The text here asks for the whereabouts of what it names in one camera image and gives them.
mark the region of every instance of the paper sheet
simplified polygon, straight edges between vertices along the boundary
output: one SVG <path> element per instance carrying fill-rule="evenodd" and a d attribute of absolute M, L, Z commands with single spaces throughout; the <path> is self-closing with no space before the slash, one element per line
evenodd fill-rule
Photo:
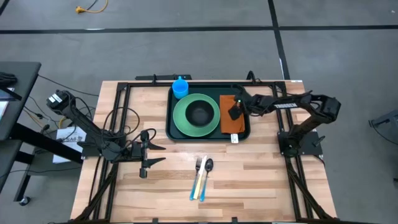
<path fill-rule="evenodd" d="M 70 133 L 73 132 L 74 129 L 75 129 L 75 127 L 59 129 L 57 131 L 57 139 L 66 138 L 68 135 L 70 135 Z M 77 127 L 76 131 L 73 132 L 73 134 L 71 136 L 69 136 L 67 139 L 65 139 L 62 142 L 62 144 L 66 145 L 76 151 L 82 152 L 83 148 L 80 147 L 77 144 L 77 142 L 84 141 L 85 139 L 86 139 L 86 133 L 81 128 Z M 54 155 L 52 162 L 55 164 L 58 164 L 61 162 L 70 162 L 70 160 Z"/>

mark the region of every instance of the wooden tabletop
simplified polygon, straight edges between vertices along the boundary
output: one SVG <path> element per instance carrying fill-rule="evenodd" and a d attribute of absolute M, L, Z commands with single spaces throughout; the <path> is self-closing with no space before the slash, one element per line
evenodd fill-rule
<path fill-rule="evenodd" d="M 102 84 L 94 118 L 100 127 L 113 108 L 117 83 L 106 81 Z M 286 81 L 286 86 L 288 93 L 304 92 L 302 82 Z M 272 94 L 266 86 L 245 88 L 250 94 Z M 230 222 L 231 217 L 238 217 L 240 222 L 294 221 L 285 162 L 276 137 L 279 130 L 276 113 L 250 117 L 250 136 L 239 144 L 173 142 L 165 133 L 168 90 L 169 87 L 133 87 L 131 90 L 129 107 L 137 111 L 141 123 L 138 131 L 129 137 L 133 138 L 142 129 L 155 128 L 157 135 L 152 142 L 167 149 L 148 150 L 148 156 L 166 157 L 166 160 L 148 169 L 147 179 L 139 178 L 141 163 L 119 165 L 111 222 L 150 222 L 153 218 L 159 218 L 160 222 Z M 287 129 L 287 119 L 282 114 Z M 294 109 L 292 116 L 294 123 L 299 124 L 309 115 L 304 110 Z M 128 111 L 126 124 L 134 127 L 136 122 L 135 115 Z M 208 178 L 206 200 L 190 201 L 195 161 L 204 155 L 215 162 Z M 323 164 L 313 156 L 302 156 L 302 160 L 309 191 L 325 211 L 335 217 Z M 89 158 L 83 164 L 71 218 L 78 216 L 88 204 L 96 161 L 97 158 Z M 297 192 L 305 217 L 302 195 L 299 190 Z M 100 218 L 104 217 L 107 196 L 106 192 Z"/>

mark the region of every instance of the caster wheel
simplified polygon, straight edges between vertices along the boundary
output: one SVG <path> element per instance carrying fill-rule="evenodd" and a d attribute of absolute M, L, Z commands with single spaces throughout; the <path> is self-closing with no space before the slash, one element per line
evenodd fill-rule
<path fill-rule="evenodd" d="M 20 206 L 25 206 L 30 202 L 30 197 L 24 196 L 24 198 L 19 202 Z"/>

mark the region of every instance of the black cable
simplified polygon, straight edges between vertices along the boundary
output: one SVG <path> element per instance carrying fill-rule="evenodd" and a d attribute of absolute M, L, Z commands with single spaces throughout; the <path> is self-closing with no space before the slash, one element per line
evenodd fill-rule
<path fill-rule="evenodd" d="M 45 172 L 57 172 L 57 171 L 66 171 L 66 170 L 73 170 L 73 169 L 81 169 L 81 167 L 75 167 L 75 168 L 69 168 L 69 169 L 60 169 L 60 170 L 45 170 L 45 171 L 33 171 L 33 170 L 29 170 L 29 169 L 27 169 L 27 170 L 14 170 L 14 171 L 8 172 L 7 174 L 1 175 L 0 179 L 2 177 L 4 177 L 4 176 L 8 175 L 8 174 L 13 173 L 13 172 L 22 172 L 22 171 L 26 172 L 26 171 L 28 171 L 28 172 L 33 172 L 33 173 L 36 173 L 36 174 L 42 174 L 42 173 L 45 173 Z"/>
<path fill-rule="evenodd" d="M 323 163 L 323 166 L 326 166 L 325 161 L 323 161 L 323 159 L 319 158 L 319 156 L 317 156 L 317 155 L 313 155 L 313 156 L 315 156 L 315 158 L 317 158 L 319 161 L 321 161 Z"/>
<path fill-rule="evenodd" d="M 95 0 L 86 10 L 90 10 L 97 2 L 98 2 L 98 0 Z"/>
<path fill-rule="evenodd" d="M 143 131 L 154 131 L 154 135 L 153 135 L 148 141 L 151 141 L 151 140 L 156 136 L 156 130 L 155 130 L 154 128 L 148 128 L 148 129 L 145 129 L 145 130 L 143 130 Z M 137 138 L 138 138 L 139 136 L 141 136 L 141 133 L 142 133 L 142 132 L 140 132 L 136 137 L 134 137 L 134 139 L 132 139 L 132 140 L 129 142 L 129 144 L 127 144 L 123 149 L 127 149 L 135 140 L 137 140 Z"/>
<path fill-rule="evenodd" d="M 32 121 L 34 121 L 34 122 L 40 127 L 40 129 L 43 128 L 37 121 L 35 121 L 35 119 L 33 119 L 33 118 L 31 117 L 31 114 L 30 114 L 28 111 L 26 111 L 26 110 L 24 110 L 24 111 L 25 111 L 25 113 L 27 113 L 27 114 L 29 115 L 29 117 L 32 119 Z"/>
<path fill-rule="evenodd" d="M 116 110 L 122 109 L 122 108 L 124 108 L 124 107 L 123 107 L 123 106 L 120 106 L 120 107 L 116 108 Z M 137 119 L 138 119 L 136 127 L 135 127 L 132 131 L 129 131 L 129 132 L 126 133 L 126 134 L 123 134 L 123 135 L 121 135 L 121 136 L 115 136 L 115 137 L 107 137 L 108 139 L 120 139 L 120 138 L 126 137 L 126 136 L 128 136 L 129 134 L 133 133 L 133 132 L 138 128 L 139 123 L 140 123 L 139 115 L 137 114 L 137 112 L 136 112 L 135 110 L 133 110 L 133 109 L 131 109 L 131 108 L 126 108 L 126 109 L 129 110 L 129 111 L 132 111 L 133 113 L 136 114 Z M 104 138 L 104 130 L 105 130 L 106 123 L 107 123 L 107 121 L 108 121 L 109 116 L 111 116 L 111 114 L 112 114 L 113 111 L 114 111 L 114 110 L 111 110 L 111 112 L 109 112 L 108 115 L 107 115 L 106 118 L 105 118 L 105 122 L 104 122 L 104 125 L 103 125 L 103 128 L 102 128 L 102 132 L 101 132 L 101 138 L 102 138 L 102 139 Z"/>
<path fill-rule="evenodd" d="M 93 184 L 91 185 L 91 191 L 90 191 L 90 197 L 88 198 L 88 203 L 91 202 L 91 197 L 93 196 L 93 190 L 94 190 L 94 185 L 95 185 L 95 179 L 97 178 L 97 171 L 98 171 L 98 166 L 99 166 L 99 164 L 100 164 L 100 160 L 101 160 L 101 156 L 98 156 L 97 164 L 95 165 Z"/>
<path fill-rule="evenodd" d="M 39 113 L 33 112 L 31 109 L 27 108 L 26 106 L 24 106 L 24 108 L 27 109 L 29 112 L 31 112 L 32 114 L 34 114 L 36 116 L 39 114 Z"/>
<path fill-rule="evenodd" d="M 73 88 L 67 87 L 67 86 L 62 85 L 62 84 L 60 84 L 60 83 L 57 83 L 56 81 L 53 81 L 53 80 L 51 80 L 51 79 L 49 79 L 49 78 L 46 78 L 46 77 L 43 77 L 43 76 L 41 76 L 41 75 L 39 75 L 39 77 L 44 78 L 45 80 L 48 80 L 48 81 L 50 81 L 50 82 L 52 82 L 52 83 L 55 83 L 55 84 L 57 84 L 57 85 L 60 85 L 60 86 L 62 86 L 62 87 L 68 88 L 69 90 L 76 91 L 76 92 L 78 92 L 78 93 L 86 94 L 86 95 L 89 95 L 89 96 L 99 96 L 99 95 L 96 95 L 96 94 L 85 93 L 85 92 L 83 92 L 83 91 L 75 90 L 75 89 L 73 89 Z"/>
<path fill-rule="evenodd" d="M 396 142 L 394 142 L 394 141 L 391 141 L 390 139 L 388 139 L 388 138 L 386 138 L 385 136 L 383 136 L 383 135 L 376 129 L 376 127 L 374 127 L 373 121 L 371 121 L 371 124 L 372 124 L 372 128 L 373 128 L 382 138 L 384 138 L 386 141 L 389 141 L 389 142 L 391 142 L 391 143 L 393 143 L 393 144 L 395 144 L 395 145 L 398 146 L 398 143 L 396 143 Z"/>
<path fill-rule="evenodd" d="M 45 116 L 47 117 L 47 119 L 49 119 L 49 120 L 51 120 L 51 121 L 54 122 L 55 127 L 60 128 L 60 127 L 58 127 L 57 122 L 56 122 L 54 119 L 52 119 L 49 115 L 47 115 L 46 113 L 44 113 L 44 111 L 41 109 L 41 107 L 39 106 L 39 104 L 36 102 L 36 100 L 35 100 L 33 97 L 29 96 L 29 98 L 33 100 L 33 102 L 36 104 L 36 106 L 38 107 L 38 109 L 43 113 L 43 115 L 45 115 Z"/>
<path fill-rule="evenodd" d="M 75 128 L 73 129 L 73 131 L 67 137 L 65 137 L 64 139 L 60 139 L 59 141 L 64 142 L 66 139 L 68 139 L 70 136 L 72 136 L 72 134 L 75 133 L 75 131 L 76 131 L 76 127 L 77 126 L 75 125 Z"/>
<path fill-rule="evenodd" d="M 86 106 L 88 113 L 90 114 L 90 119 L 93 120 L 93 115 L 91 114 L 90 108 L 88 107 L 87 103 L 84 100 L 82 100 L 80 97 L 75 97 L 75 99 L 80 100 Z"/>
<path fill-rule="evenodd" d="M 128 126 L 128 125 L 125 125 L 125 126 L 124 126 L 124 128 L 126 128 L 126 127 L 127 127 L 127 128 L 129 128 L 129 131 L 128 131 L 128 132 L 130 132 L 130 131 L 131 131 L 131 128 L 130 128 L 130 126 Z"/>
<path fill-rule="evenodd" d="M 94 106 L 88 106 L 88 107 L 91 108 L 90 110 L 95 110 L 96 109 Z M 78 110 L 82 110 L 82 109 L 85 109 L 85 108 L 86 108 L 86 106 L 78 108 Z"/>

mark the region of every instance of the utensil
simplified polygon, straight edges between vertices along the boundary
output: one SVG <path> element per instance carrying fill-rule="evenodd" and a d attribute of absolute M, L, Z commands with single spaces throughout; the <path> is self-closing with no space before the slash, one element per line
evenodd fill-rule
<path fill-rule="evenodd" d="M 212 159 L 208 159 L 208 160 L 206 161 L 206 164 L 205 164 L 205 169 L 206 169 L 206 172 L 207 172 L 207 173 L 206 173 L 205 184 L 203 185 L 203 190 L 202 190 L 201 195 L 200 195 L 200 201 L 201 201 L 201 202 L 205 200 L 207 176 L 209 175 L 209 172 L 210 172 L 211 170 L 213 170 L 213 166 L 214 166 L 213 160 L 212 160 Z"/>
<path fill-rule="evenodd" d="M 195 164 L 195 169 L 197 170 L 197 174 L 195 175 L 195 180 L 193 181 L 192 191 L 191 191 L 191 195 L 189 196 L 189 200 L 193 200 L 193 195 L 195 194 L 195 186 L 197 185 L 197 177 L 198 177 L 200 165 L 201 165 L 201 158 L 198 158 L 197 163 Z"/>
<path fill-rule="evenodd" d="M 198 199 L 198 196 L 199 196 L 201 177 L 203 176 L 203 171 L 205 170 L 206 159 L 207 159 L 207 156 L 203 156 L 203 158 L 201 159 L 198 183 L 195 188 L 195 194 L 193 195 L 194 199 Z"/>

